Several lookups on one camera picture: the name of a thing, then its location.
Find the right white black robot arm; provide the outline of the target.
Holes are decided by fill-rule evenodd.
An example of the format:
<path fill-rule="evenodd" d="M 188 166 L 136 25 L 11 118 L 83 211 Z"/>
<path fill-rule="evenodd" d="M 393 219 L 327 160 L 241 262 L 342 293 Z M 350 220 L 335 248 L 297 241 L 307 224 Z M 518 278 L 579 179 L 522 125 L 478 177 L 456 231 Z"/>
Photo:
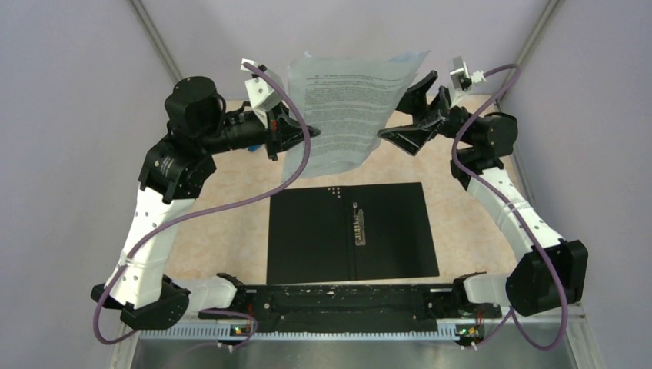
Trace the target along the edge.
<path fill-rule="evenodd" d="M 454 280 L 453 311 L 470 317 L 482 304 L 510 306 L 531 316 L 581 300 L 588 251 L 581 241 L 568 241 L 550 227 L 516 189 L 501 158 L 511 155 L 517 119 L 502 112 L 476 118 L 456 106 L 441 86 L 433 99 L 427 93 L 438 73 L 430 71 L 404 93 L 396 111 L 412 117 L 409 125 L 384 128 L 378 137 L 415 156 L 436 136 L 459 137 L 466 148 L 455 149 L 451 174 L 487 211 L 507 239 L 517 262 L 507 275 L 485 272 Z"/>

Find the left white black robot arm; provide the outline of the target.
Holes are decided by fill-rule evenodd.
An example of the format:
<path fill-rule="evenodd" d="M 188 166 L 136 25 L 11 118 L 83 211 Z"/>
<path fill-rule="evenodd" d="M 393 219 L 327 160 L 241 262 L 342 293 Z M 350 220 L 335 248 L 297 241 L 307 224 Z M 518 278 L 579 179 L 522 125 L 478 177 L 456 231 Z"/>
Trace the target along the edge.
<path fill-rule="evenodd" d="M 178 219 L 199 197 L 215 172 L 214 155 L 264 145 L 271 160 L 317 137 L 302 130 L 265 81 L 248 81 L 249 99 L 228 111 L 207 77 L 180 80 L 165 100 L 167 134 L 150 148 L 138 176 L 135 215 L 111 277 L 94 286 L 91 298 L 120 311 L 135 331 L 165 330 L 183 317 L 219 309 L 227 317 L 245 311 L 247 298 L 226 274 L 199 280 L 173 280 L 165 274 Z"/>

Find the teal folder black inside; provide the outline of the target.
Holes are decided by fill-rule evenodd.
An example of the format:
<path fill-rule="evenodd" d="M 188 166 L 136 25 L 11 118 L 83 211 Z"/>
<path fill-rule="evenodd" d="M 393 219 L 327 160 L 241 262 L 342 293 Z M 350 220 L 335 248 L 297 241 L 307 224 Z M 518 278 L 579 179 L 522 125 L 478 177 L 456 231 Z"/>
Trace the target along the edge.
<path fill-rule="evenodd" d="M 420 182 L 295 188 L 271 197 L 267 284 L 439 274 Z"/>

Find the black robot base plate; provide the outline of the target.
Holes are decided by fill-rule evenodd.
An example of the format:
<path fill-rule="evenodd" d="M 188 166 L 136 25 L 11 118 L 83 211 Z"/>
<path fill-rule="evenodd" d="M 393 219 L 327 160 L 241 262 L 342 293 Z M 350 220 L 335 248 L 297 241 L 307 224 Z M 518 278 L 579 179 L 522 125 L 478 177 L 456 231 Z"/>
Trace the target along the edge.
<path fill-rule="evenodd" d="M 444 319 L 500 318 L 493 304 L 472 304 L 452 284 L 249 285 L 231 305 L 209 308 L 201 319 L 246 314 L 257 332 L 425 332 Z"/>

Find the printed paper sheet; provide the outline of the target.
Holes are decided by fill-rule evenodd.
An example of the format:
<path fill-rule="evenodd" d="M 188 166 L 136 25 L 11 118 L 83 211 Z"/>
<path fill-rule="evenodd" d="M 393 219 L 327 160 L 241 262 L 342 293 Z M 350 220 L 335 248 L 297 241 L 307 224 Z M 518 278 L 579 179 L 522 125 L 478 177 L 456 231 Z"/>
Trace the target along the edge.
<path fill-rule="evenodd" d="M 378 132 L 417 76 L 427 52 L 404 52 L 387 60 L 308 57 L 288 68 L 288 94 L 311 139 L 301 178 L 336 175 L 360 167 L 379 147 Z"/>

